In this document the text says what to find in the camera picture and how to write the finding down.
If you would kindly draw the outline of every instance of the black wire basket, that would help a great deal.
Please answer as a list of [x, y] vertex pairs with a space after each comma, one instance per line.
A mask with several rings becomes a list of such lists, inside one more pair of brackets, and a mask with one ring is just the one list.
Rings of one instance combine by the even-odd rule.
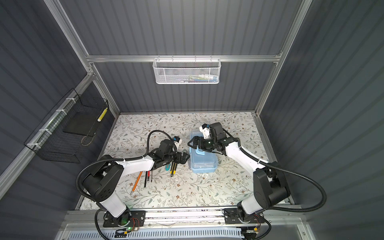
[[44, 129], [36, 128], [24, 145], [42, 160], [80, 163], [109, 111], [108, 101], [76, 94], [56, 111], [56, 117]]

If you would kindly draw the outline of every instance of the white vented cover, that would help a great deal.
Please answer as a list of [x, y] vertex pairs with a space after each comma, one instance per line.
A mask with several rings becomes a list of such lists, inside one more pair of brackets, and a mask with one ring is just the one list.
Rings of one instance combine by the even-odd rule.
[[[241, 239], [241, 229], [235, 227], [201, 227], [201, 228], [140, 228], [137, 232], [131, 232], [127, 237], [114, 238], [114, 230], [102, 230], [110, 239], [179, 239], [179, 238], [201, 238], [230, 237]], [[71, 231], [68, 240], [102, 240], [96, 230]]]
[[221, 62], [167, 62], [155, 59], [153, 71], [158, 84], [217, 84]]

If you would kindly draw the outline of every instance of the blue plastic box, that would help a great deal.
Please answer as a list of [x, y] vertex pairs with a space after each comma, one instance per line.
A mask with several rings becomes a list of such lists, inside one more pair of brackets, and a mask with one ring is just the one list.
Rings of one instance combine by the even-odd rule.
[[[192, 130], [190, 139], [194, 136], [202, 137], [203, 133], [199, 129]], [[214, 172], [217, 169], [217, 156], [215, 153], [204, 152], [199, 148], [193, 149], [189, 148], [190, 158], [188, 160], [189, 168], [192, 169], [194, 173], [210, 173]]]

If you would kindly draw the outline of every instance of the enclosure wall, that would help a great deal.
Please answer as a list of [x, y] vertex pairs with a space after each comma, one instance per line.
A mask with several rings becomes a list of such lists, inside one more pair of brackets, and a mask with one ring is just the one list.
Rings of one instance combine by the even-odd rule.
[[[90, 55], [278, 55], [300, 0], [61, 1]], [[121, 112], [254, 110], [274, 63], [219, 84], [158, 85], [150, 63], [95, 63]]]
[[156, 84], [152, 63], [95, 63], [121, 112], [254, 110], [274, 63], [222, 63], [218, 84]]
[[[50, 109], [86, 75], [43, 0], [0, 1], [0, 170]], [[85, 95], [100, 97], [91, 84]], [[114, 118], [94, 139], [89, 162], [100, 153]], [[87, 164], [34, 157], [0, 200], [0, 239], [53, 239], [79, 194], [77, 173]]]
[[[318, 240], [382, 238], [384, 2], [314, 1], [261, 113], [280, 164], [318, 181]], [[304, 207], [320, 193], [289, 183]]]
[[44, 1], [0, 1], [0, 173], [86, 75]]

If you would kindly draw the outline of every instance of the orange pencil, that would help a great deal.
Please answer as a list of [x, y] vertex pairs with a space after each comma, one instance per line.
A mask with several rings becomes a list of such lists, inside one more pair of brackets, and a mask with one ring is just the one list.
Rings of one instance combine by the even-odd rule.
[[139, 176], [137, 177], [136, 183], [135, 183], [135, 185], [133, 186], [133, 189], [132, 189], [132, 191], [131, 191], [131, 195], [132, 195], [132, 193], [135, 191], [135, 188], [136, 188], [136, 186], [137, 186], [137, 183], [139, 182], [139, 179], [140, 179], [142, 173], [143, 173], [143, 172], [141, 171], [140, 174], [139, 174]]

